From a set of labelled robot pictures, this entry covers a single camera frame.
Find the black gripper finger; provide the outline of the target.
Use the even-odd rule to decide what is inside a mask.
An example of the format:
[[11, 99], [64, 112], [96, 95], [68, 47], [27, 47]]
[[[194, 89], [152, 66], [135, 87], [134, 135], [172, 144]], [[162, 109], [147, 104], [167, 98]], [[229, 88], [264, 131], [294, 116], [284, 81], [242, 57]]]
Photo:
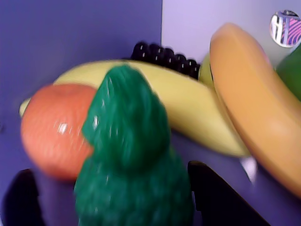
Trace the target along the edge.
[[31, 169], [19, 171], [4, 195], [4, 225], [44, 226], [38, 197]]
[[222, 177], [200, 161], [188, 163], [191, 190], [203, 226], [268, 226]]

